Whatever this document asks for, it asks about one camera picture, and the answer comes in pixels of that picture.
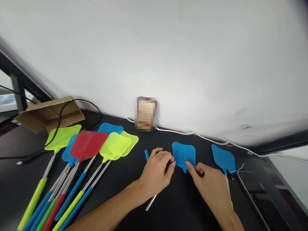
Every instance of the red plastic grip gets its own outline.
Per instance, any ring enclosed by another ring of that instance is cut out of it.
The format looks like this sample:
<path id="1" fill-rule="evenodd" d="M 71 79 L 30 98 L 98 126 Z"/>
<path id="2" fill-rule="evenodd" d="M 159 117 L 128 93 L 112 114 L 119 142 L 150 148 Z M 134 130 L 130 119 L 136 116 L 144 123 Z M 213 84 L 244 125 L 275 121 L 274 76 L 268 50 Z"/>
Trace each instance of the red plastic grip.
<path id="1" fill-rule="evenodd" d="M 61 208 L 63 202 L 64 202 L 64 199 L 66 197 L 66 194 L 61 194 L 58 198 L 58 201 L 57 203 L 55 204 L 53 210 L 51 211 L 51 214 L 49 215 L 45 225 L 44 225 L 44 228 L 42 229 L 42 231 L 49 231 L 50 230 L 50 227 L 54 221 L 54 218 L 56 217 L 59 209 Z"/>

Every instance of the smartphone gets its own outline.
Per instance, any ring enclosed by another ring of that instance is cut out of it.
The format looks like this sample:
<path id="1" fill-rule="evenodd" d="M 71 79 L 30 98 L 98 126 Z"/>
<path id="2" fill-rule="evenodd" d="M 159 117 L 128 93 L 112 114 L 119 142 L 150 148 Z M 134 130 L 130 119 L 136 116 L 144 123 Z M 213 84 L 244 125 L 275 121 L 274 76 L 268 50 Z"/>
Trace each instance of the smartphone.
<path id="1" fill-rule="evenodd" d="M 254 174 L 241 171 L 236 174 L 265 228 L 269 231 L 290 231 L 290 226 Z"/>

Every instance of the yellow-green plastic grip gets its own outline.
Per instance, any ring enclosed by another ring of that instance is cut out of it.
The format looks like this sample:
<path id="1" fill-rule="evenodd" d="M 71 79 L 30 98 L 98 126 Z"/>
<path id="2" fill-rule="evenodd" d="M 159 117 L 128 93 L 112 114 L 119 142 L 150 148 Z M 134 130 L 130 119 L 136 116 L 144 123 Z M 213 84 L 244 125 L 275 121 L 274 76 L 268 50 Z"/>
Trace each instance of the yellow-green plastic grip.
<path id="1" fill-rule="evenodd" d="M 55 227 L 53 228 L 52 231 L 58 231 L 61 226 L 63 225 L 63 223 L 65 222 L 65 220 L 68 218 L 68 216 L 71 214 L 71 212 L 73 211 L 73 209 L 75 208 L 75 206 L 78 204 L 78 202 L 80 201 L 80 199 L 82 198 L 82 196 L 84 195 L 83 191 L 80 191 L 78 193 L 78 195 L 76 196 L 76 198 L 73 200 L 73 202 L 71 203 L 71 205 L 67 208 L 67 210 L 65 211 L 65 213 L 63 214 L 63 216 L 60 218 L 60 220 L 58 221 L 58 223 L 55 225 Z"/>
<path id="2" fill-rule="evenodd" d="M 47 178 L 43 178 L 39 181 L 38 186 L 36 187 L 36 190 L 31 198 L 31 201 L 25 211 L 25 214 L 23 215 L 21 222 L 17 228 L 18 231 L 23 230 L 23 228 L 26 226 L 27 222 L 29 221 L 30 217 L 32 216 L 32 213 L 36 207 L 36 204 L 38 203 L 39 197 L 42 194 L 42 191 L 45 187 Z"/>
<path id="3" fill-rule="evenodd" d="M 41 222 L 39 223 L 39 225 L 38 225 L 38 227 L 36 228 L 35 231 L 41 231 L 44 228 L 44 225 L 45 225 L 49 215 L 51 214 L 51 211 L 53 210 L 57 200 L 58 200 L 58 198 L 55 198 L 55 199 L 52 200 L 49 208 L 47 209 L 45 215 L 43 216 Z"/>

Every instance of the black tabletop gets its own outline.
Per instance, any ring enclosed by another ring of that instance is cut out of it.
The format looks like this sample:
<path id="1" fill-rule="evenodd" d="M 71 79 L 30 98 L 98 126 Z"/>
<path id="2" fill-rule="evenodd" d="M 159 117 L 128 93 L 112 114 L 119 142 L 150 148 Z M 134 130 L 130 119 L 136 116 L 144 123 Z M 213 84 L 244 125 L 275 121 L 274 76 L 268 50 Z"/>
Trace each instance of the black tabletop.
<path id="1" fill-rule="evenodd" d="M 82 125 L 82 129 L 89 129 L 100 117 L 99 114 L 89 111 L 84 111 L 84 114 L 86 120 L 79 123 Z M 99 125 L 104 122 L 123 126 L 127 133 L 137 135 L 139 142 L 128 156 L 111 162 L 91 196 L 80 210 L 76 220 L 139 178 L 146 164 L 144 150 L 151 152 L 156 147 L 163 147 L 164 150 L 172 153 L 173 142 L 190 144 L 196 148 L 197 163 L 202 162 L 211 167 L 219 168 L 213 159 L 212 143 L 200 137 L 157 130 L 149 133 L 141 132 L 135 130 L 134 123 L 107 115 L 104 115 L 101 122 L 92 130 L 97 130 Z M 35 134 L 27 128 L 20 126 L 0 137 L 1 156 L 29 154 L 43 147 L 47 137 L 48 134 L 45 130 Z M 245 162 L 244 171 L 258 171 L 258 175 L 261 178 L 262 176 L 266 178 L 262 168 L 258 166 L 258 159 L 256 157 L 248 155 L 242 149 L 227 146 L 221 147 L 234 154 L 237 168 Z M 61 159 L 63 150 L 57 155 L 56 161 L 52 166 L 43 195 L 50 189 L 66 166 L 66 162 Z M 52 155 L 53 153 L 50 151 L 38 156 L 29 163 L 19 166 L 15 164 L 18 161 L 16 159 L 0 160 L 0 230 L 17 229 Z M 80 190 L 101 164 L 101 161 L 101 156 L 95 159 Z M 85 161 L 85 163 L 81 164 L 75 180 L 79 178 L 87 163 L 88 161 Z M 245 230 L 264 230 L 235 174 L 234 180 L 229 182 L 234 210 L 242 221 Z M 148 212 L 145 211 L 147 204 L 148 202 L 131 211 L 116 230 L 221 230 L 212 212 L 195 187 L 189 172 L 184 174 L 183 170 L 179 167 L 175 167 L 170 185 L 157 196 Z"/>

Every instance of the blue plastic grip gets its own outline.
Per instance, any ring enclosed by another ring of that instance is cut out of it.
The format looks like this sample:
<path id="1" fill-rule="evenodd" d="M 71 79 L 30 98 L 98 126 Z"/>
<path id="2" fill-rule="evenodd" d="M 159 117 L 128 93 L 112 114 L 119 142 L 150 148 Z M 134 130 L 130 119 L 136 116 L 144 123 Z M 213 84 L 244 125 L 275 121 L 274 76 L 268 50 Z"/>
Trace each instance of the blue plastic grip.
<path id="1" fill-rule="evenodd" d="M 23 228 L 22 231 L 30 231 L 32 225 L 34 224 L 36 218 L 38 217 L 39 213 L 42 211 L 44 205 L 46 204 L 46 202 L 49 200 L 50 196 L 52 195 L 53 191 L 49 191 L 46 196 L 44 197 L 44 199 L 41 201 L 41 203 L 39 204 L 39 206 L 36 208 L 35 212 L 32 214 L 30 220 L 28 221 L 28 223 L 26 224 L 26 226 Z"/>
<path id="2" fill-rule="evenodd" d="M 149 159 L 149 153 L 148 153 L 148 151 L 147 151 L 147 150 L 144 150 L 144 154 L 145 154 L 145 157 L 146 157 L 146 159 L 147 159 L 147 161 L 148 161 L 148 159 Z"/>
<path id="3" fill-rule="evenodd" d="M 51 204 L 51 201 L 47 202 L 44 207 L 42 208 L 41 212 L 39 213 L 38 217 L 36 218 L 34 224 L 32 225 L 30 231 L 35 231 L 38 225 L 40 224 L 41 220 L 43 219 L 45 213 L 47 212 L 49 206 Z"/>
<path id="4" fill-rule="evenodd" d="M 71 200 L 73 199 L 75 193 L 77 192 L 79 186 L 81 185 L 83 179 L 85 178 L 86 173 L 82 173 L 81 176 L 79 177 L 78 181 L 76 182 L 76 184 L 74 185 L 73 189 L 71 190 L 70 194 L 67 196 L 65 202 L 63 203 L 63 205 L 61 206 L 60 210 L 58 211 L 56 217 L 55 217 L 55 221 L 58 221 L 61 219 L 61 217 L 63 216 L 63 214 L 65 213 L 67 207 L 70 205 Z"/>
<path id="5" fill-rule="evenodd" d="M 89 195 L 91 194 L 91 192 L 93 191 L 92 187 L 89 187 L 89 189 L 87 190 L 87 192 L 83 195 L 83 197 L 80 199 L 80 201 L 78 202 L 78 204 L 76 205 L 76 207 L 73 209 L 73 211 L 71 212 L 71 214 L 68 216 L 68 218 L 66 219 L 66 221 L 63 223 L 63 225 L 61 226 L 61 228 L 59 229 L 59 231 L 63 231 L 65 230 L 71 223 L 71 221 L 73 220 L 73 218 L 75 217 L 75 215 L 77 214 L 77 212 L 79 211 L 79 209 L 81 208 L 81 206 L 83 205 L 83 203 L 86 201 L 86 199 L 89 197 Z"/>

